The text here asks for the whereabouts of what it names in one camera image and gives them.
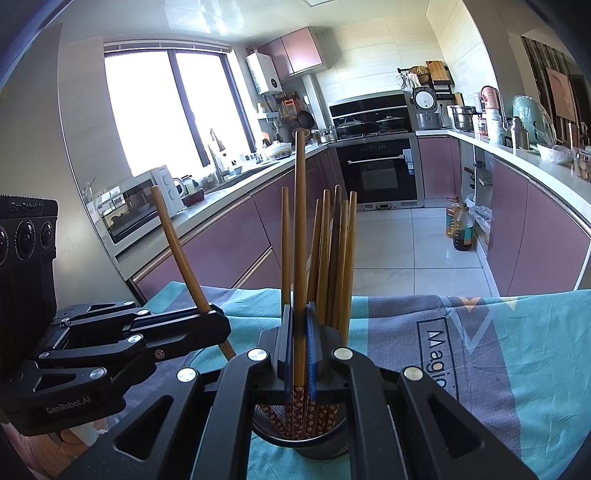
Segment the frying pan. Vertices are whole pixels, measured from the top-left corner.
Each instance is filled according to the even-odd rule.
[[[300,110],[297,114],[297,122],[300,124],[302,128],[306,130],[312,130],[316,124],[314,117],[310,112],[306,110]]]

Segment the ceiling light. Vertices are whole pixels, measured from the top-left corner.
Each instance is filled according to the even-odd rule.
[[[334,2],[335,0],[302,0],[308,7],[317,7],[318,5],[328,4],[330,2]]]

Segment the microwave oven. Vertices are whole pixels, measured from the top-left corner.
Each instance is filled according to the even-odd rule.
[[[153,186],[160,187],[170,218],[184,208],[180,193],[166,166],[125,179],[94,202],[87,204],[99,236],[111,257],[115,257],[160,225],[152,198]]]

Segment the plastic container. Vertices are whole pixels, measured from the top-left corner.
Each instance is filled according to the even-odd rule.
[[[456,250],[465,252],[472,249],[473,227],[474,223],[468,207],[462,203],[454,217],[453,246]]]
[[[451,204],[447,207],[445,213],[445,234],[449,238],[453,238],[453,225],[454,225],[454,217],[456,213],[460,210],[460,197],[457,195],[454,198],[447,198],[451,200]]]
[[[538,151],[542,160],[557,165],[566,165],[571,161],[570,150],[562,145],[548,147],[538,143]]]

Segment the oven door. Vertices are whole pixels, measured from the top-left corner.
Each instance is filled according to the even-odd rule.
[[[418,199],[415,165],[407,140],[348,145],[338,150],[345,186],[348,192],[357,192],[359,204]]]

